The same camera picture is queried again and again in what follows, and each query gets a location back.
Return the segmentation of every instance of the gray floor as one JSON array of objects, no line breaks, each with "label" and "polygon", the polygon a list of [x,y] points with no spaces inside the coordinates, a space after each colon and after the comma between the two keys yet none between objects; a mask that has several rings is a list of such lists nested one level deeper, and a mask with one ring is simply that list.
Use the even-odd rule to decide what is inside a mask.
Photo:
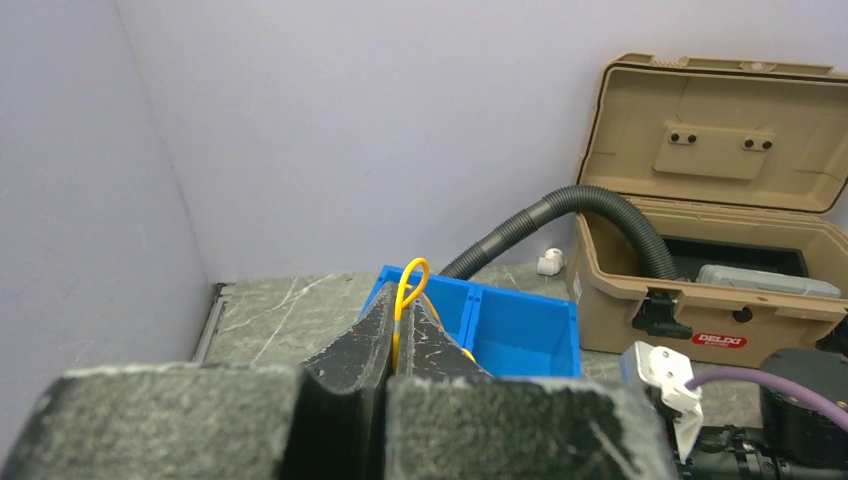
[{"label": "gray floor", "polygon": [[[225,297],[206,360],[297,363],[330,343],[356,320],[377,274],[248,280]],[[489,267],[474,280],[565,298],[562,276],[537,275],[533,265]],[[587,377],[617,381],[618,356],[582,352]],[[710,365],[696,364],[695,371]],[[704,387],[707,425],[759,426],[757,387],[727,382]]]}]

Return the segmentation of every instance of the lavender wall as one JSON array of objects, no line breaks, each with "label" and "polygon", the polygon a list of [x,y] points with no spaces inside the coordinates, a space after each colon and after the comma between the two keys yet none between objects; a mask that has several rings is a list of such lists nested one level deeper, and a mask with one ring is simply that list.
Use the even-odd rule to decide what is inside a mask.
[{"label": "lavender wall", "polygon": [[0,8],[0,459],[67,368],[185,360],[211,289],[112,0]]},{"label": "lavender wall", "polygon": [[214,280],[445,264],[571,182],[630,50],[848,70],[844,0],[117,2]]}]

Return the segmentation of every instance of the open lid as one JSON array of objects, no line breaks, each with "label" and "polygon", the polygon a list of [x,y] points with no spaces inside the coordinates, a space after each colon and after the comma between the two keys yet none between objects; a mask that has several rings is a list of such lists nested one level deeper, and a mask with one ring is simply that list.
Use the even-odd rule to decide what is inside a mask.
[{"label": "open lid", "polygon": [[831,70],[625,55],[604,72],[577,183],[826,213],[848,180],[848,76]]}]

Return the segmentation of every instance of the black screw hole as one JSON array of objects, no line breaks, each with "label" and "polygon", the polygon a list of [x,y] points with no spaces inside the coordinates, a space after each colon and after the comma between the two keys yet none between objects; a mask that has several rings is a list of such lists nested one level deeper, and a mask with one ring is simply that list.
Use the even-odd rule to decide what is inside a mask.
[{"label": "black screw hole", "polygon": [[742,310],[736,310],[733,312],[733,319],[739,323],[750,322],[752,318],[754,318],[754,314],[751,312],[751,309],[748,307],[743,308]]}]

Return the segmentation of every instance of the white connector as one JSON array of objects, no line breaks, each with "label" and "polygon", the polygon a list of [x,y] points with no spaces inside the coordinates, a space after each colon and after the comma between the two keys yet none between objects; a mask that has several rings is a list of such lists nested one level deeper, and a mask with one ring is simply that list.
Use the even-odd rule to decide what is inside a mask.
[{"label": "white connector", "polygon": [[621,376],[625,383],[642,389],[659,388],[662,402],[680,413],[673,423],[681,462],[692,453],[704,425],[701,389],[691,391],[685,385],[693,375],[689,357],[670,348],[636,342],[621,356]]},{"label": "white connector", "polygon": [[552,277],[562,270],[562,250],[549,248],[545,250],[545,256],[539,257],[536,264],[536,273]]}]

